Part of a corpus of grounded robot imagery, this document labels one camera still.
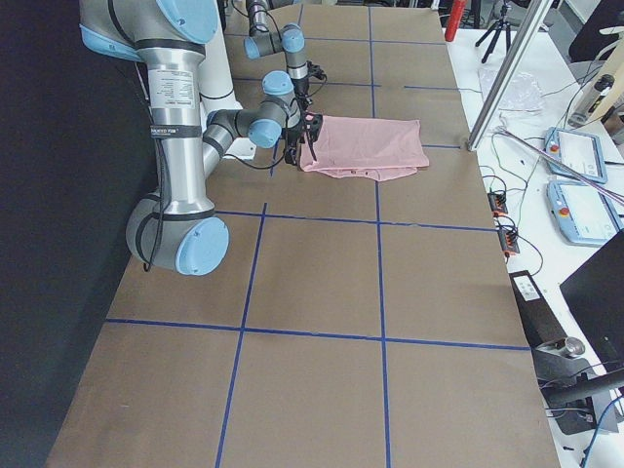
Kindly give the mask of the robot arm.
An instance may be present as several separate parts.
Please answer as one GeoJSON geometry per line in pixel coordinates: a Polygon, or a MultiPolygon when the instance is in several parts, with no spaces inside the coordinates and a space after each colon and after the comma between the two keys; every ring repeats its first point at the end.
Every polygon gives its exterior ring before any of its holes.
{"type": "Polygon", "coordinates": [[[310,79],[315,78],[325,83],[327,75],[319,65],[308,59],[301,27],[293,22],[278,27],[271,15],[273,10],[294,4],[297,4],[297,1],[247,1],[249,36],[244,40],[244,47],[249,59],[283,53],[297,103],[302,110],[307,110],[312,104],[309,93],[310,79]]]}
{"type": "Polygon", "coordinates": [[[194,276],[214,271],[229,244],[206,192],[219,161],[248,162],[257,148],[283,143],[283,160],[296,164],[298,152],[317,140],[323,119],[309,111],[309,82],[325,72],[308,59],[298,24],[273,23],[277,8],[275,1],[246,5],[248,58],[283,54],[286,63],[263,78],[258,107],[246,109],[235,98],[216,2],[81,3],[85,46],[147,69],[159,184],[140,199],[126,228],[129,250],[146,267],[194,276]]]}

